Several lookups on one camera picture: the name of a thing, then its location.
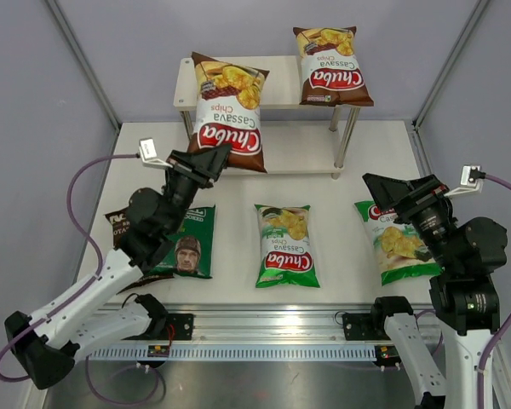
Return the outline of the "brown Chuba cassava bag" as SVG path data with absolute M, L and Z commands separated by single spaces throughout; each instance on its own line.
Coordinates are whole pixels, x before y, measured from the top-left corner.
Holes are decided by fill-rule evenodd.
M 293 33 L 300 55 L 302 105 L 374 105 L 355 55 L 356 26 L 295 27 Z
M 192 60 L 197 105 L 187 151 L 229 145 L 228 166 L 265 173 L 260 104 L 269 71 L 196 52 Z

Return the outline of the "green Kettle hand cooked bag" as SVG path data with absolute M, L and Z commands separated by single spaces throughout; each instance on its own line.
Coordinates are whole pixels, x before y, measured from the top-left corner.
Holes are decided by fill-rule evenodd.
M 171 237 L 173 249 L 144 279 L 212 279 L 214 227 L 215 206 L 188 210 L 179 232 Z

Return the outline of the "brown Kettle sea salt bag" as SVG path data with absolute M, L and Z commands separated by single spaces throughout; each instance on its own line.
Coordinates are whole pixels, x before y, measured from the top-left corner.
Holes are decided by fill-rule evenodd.
M 164 261 L 172 251 L 174 242 L 166 235 L 150 237 L 140 230 L 131 231 L 126 208 L 105 214 L 112 226 L 112 243 L 115 250 L 123 251 L 142 271 L 142 277 L 125 286 L 120 293 L 140 288 L 154 282 L 172 279 L 171 268 Z

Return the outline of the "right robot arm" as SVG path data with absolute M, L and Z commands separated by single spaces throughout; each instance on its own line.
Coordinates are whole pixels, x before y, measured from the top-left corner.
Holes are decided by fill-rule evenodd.
M 430 280 L 430 297 L 439 321 L 456 344 L 479 339 L 484 347 L 465 374 L 474 382 L 472 401 L 491 401 L 491 341 L 501 328 L 499 297 L 491 274 L 507 262 L 507 230 L 487 217 L 457 226 L 451 198 L 481 190 L 485 173 L 464 166 L 459 187 L 434 176 L 403 181 L 367 173 L 363 180 L 380 210 L 393 210 L 398 223 L 412 225 L 441 268 Z

